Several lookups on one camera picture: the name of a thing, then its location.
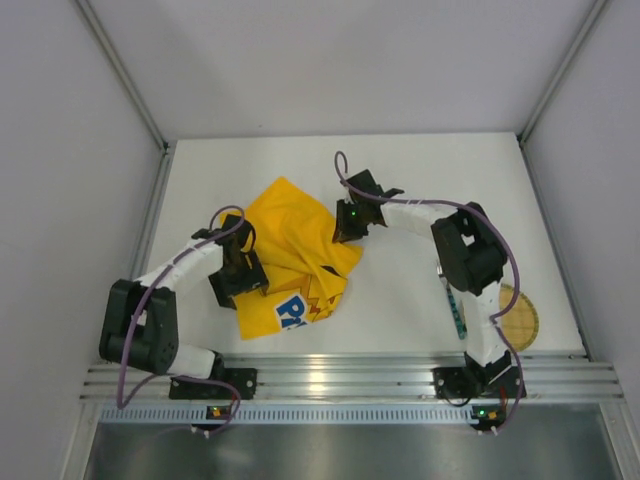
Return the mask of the yellow printed cloth placemat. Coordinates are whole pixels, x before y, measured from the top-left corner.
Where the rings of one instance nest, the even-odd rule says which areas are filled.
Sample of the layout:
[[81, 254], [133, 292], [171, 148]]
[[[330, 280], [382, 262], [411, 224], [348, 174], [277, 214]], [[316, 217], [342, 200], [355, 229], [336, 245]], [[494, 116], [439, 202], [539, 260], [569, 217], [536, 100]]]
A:
[[253, 340], [331, 316], [363, 248], [332, 241], [335, 218], [289, 180], [275, 180], [245, 211], [269, 285], [235, 298], [240, 337]]

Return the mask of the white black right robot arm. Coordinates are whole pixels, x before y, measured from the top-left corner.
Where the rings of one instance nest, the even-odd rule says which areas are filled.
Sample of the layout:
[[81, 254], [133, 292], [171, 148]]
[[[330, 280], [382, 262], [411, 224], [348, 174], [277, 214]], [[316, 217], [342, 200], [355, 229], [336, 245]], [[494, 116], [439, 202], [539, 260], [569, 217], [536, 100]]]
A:
[[455, 320], [466, 329], [464, 363], [433, 371], [436, 396], [455, 406], [473, 399], [524, 396], [522, 366], [501, 330], [504, 266], [512, 259], [503, 237], [474, 202], [406, 200], [383, 190], [368, 170], [343, 178], [348, 199], [336, 204], [336, 243], [360, 240], [371, 225], [401, 229], [433, 242]]

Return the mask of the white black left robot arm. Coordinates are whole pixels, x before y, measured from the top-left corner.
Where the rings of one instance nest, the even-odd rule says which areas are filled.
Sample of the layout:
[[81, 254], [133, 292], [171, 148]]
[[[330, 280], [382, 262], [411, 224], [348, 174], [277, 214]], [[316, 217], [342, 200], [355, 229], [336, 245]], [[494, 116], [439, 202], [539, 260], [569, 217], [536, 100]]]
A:
[[220, 353], [179, 340], [178, 298], [200, 284], [222, 308], [234, 309], [241, 294], [264, 295], [269, 281], [256, 239], [248, 220], [228, 214], [220, 228], [196, 231], [179, 254], [154, 271], [116, 281], [108, 296], [100, 357], [156, 376], [220, 377]]

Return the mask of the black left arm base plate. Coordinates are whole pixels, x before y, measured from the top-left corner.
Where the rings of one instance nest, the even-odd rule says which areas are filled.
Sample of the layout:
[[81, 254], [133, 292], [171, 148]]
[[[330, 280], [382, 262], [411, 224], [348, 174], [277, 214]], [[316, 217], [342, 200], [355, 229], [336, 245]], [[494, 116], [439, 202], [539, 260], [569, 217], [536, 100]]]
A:
[[251, 400], [257, 388], [255, 368], [226, 368], [219, 379], [172, 377], [171, 400]]

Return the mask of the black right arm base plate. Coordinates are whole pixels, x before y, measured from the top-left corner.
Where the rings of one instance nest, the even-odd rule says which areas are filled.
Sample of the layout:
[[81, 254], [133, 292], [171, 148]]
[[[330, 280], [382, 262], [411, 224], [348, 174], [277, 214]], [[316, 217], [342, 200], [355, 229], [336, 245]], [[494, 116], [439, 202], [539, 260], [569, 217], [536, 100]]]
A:
[[501, 372], [471, 367], [439, 367], [433, 370], [438, 399], [456, 403], [463, 400], [513, 400], [518, 394], [526, 395], [524, 381], [515, 366]]

